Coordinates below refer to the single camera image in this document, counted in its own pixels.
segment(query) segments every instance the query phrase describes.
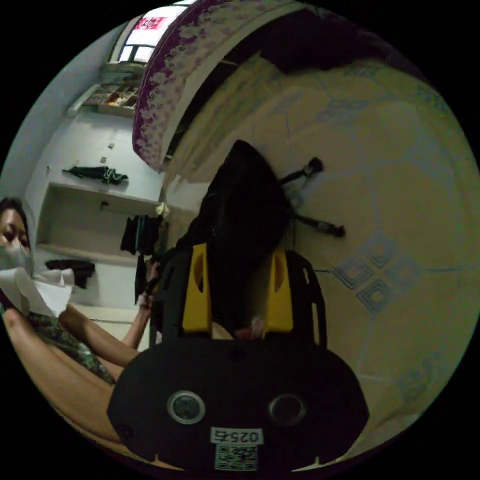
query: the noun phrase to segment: red sign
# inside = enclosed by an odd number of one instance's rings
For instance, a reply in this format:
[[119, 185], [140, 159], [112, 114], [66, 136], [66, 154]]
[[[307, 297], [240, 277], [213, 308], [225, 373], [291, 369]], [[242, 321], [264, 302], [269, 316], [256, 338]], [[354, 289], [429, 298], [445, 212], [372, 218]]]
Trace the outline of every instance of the red sign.
[[141, 18], [135, 25], [134, 30], [157, 30], [166, 20], [164, 16], [151, 16], [150, 18]]

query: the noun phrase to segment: face mask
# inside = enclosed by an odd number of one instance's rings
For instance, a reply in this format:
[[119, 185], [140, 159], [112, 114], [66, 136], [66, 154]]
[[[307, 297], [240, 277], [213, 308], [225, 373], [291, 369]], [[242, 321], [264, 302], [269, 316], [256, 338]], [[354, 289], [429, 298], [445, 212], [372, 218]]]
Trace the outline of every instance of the face mask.
[[0, 270], [24, 269], [31, 277], [34, 273], [32, 254], [21, 244], [15, 246], [0, 245]]

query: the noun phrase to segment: wall shelf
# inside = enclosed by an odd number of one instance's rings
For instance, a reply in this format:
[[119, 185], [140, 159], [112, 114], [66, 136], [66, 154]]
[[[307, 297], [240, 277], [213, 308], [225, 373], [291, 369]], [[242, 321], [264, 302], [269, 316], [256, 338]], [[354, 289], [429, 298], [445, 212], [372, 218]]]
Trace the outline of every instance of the wall shelf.
[[128, 217], [155, 217], [158, 202], [81, 186], [50, 183], [38, 222], [36, 246], [61, 257], [135, 266], [120, 250]]

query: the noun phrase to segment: yellow robot bracket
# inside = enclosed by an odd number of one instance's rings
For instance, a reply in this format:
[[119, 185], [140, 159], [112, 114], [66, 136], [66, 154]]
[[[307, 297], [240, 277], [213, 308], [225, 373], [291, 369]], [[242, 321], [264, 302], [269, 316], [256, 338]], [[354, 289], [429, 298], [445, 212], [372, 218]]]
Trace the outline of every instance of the yellow robot bracket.
[[182, 326], [186, 334], [212, 333], [206, 243], [193, 247]]
[[263, 337], [268, 333], [289, 334], [293, 328], [287, 257], [284, 250], [277, 249], [271, 256]]

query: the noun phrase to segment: label sticker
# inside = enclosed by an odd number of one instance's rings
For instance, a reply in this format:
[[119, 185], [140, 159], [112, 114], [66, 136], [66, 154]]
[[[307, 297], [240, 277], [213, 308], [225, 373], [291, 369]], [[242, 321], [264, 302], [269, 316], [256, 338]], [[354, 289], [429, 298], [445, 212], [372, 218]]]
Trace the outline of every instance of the label sticker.
[[210, 430], [216, 444], [215, 470], [252, 472], [257, 470], [258, 445], [264, 444], [261, 428], [217, 428]]
[[263, 445], [264, 434], [261, 428], [217, 428], [210, 430], [210, 442], [220, 445]]

